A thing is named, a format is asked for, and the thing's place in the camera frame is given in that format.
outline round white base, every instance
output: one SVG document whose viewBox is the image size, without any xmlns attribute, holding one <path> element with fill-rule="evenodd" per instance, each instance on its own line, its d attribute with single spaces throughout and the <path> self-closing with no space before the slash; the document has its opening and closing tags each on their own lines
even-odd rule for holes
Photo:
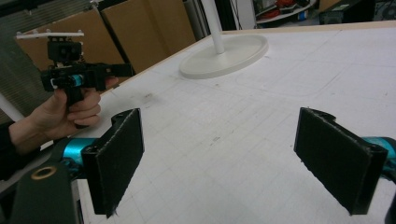
<svg viewBox="0 0 396 224">
<path fill-rule="evenodd" d="M 238 35 L 223 40 L 224 52 L 214 46 L 193 53 L 180 64 L 183 77 L 203 79 L 219 77 L 244 68 L 259 60 L 268 50 L 268 41 L 261 35 Z"/>
</svg>

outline hand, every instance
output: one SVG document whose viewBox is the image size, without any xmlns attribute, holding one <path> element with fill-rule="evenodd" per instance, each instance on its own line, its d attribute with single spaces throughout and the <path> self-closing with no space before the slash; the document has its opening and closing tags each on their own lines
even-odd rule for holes
<svg viewBox="0 0 396 224">
<path fill-rule="evenodd" d="M 106 86 L 118 82 L 116 77 L 106 79 Z M 11 141 L 21 155 L 42 144 L 78 132 L 76 124 L 92 126 L 99 121 L 97 114 L 100 94 L 95 89 L 82 89 L 84 100 L 66 106 L 67 96 L 63 90 L 54 94 L 31 115 L 9 127 Z"/>
</svg>

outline white table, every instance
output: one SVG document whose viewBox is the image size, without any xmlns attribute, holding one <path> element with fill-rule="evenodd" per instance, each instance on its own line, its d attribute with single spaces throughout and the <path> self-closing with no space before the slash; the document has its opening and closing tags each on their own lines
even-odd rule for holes
<svg viewBox="0 0 396 224">
<path fill-rule="evenodd" d="M 396 191 L 380 179 L 366 216 L 350 216 L 293 151 L 300 107 L 333 114 L 359 136 L 396 137 L 396 22 L 226 33 L 264 35 L 268 52 L 223 77 L 191 80 L 182 50 L 106 92 L 99 137 L 110 118 L 139 107 L 146 152 L 117 214 L 86 223 L 384 223 Z"/>
</svg>

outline metal ring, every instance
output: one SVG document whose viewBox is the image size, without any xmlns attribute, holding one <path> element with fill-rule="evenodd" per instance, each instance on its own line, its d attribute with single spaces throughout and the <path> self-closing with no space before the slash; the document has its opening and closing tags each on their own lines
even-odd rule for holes
<svg viewBox="0 0 396 224">
<path fill-rule="evenodd" d="M 55 173 L 56 173 L 55 166 L 46 166 L 36 170 L 34 173 L 32 173 L 31 177 L 33 180 L 41 180 L 49 176 L 52 176 Z"/>
</svg>

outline black sleeve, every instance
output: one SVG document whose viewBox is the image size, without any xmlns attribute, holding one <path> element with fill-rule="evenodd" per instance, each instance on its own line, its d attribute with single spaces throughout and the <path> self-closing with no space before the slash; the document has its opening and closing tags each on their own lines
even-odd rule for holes
<svg viewBox="0 0 396 224">
<path fill-rule="evenodd" d="M 8 127 L 13 122 L 0 125 L 0 180 L 9 179 L 15 171 L 23 168 L 39 152 L 39 148 L 26 156 L 20 156 L 12 145 Z"/>
</svg>

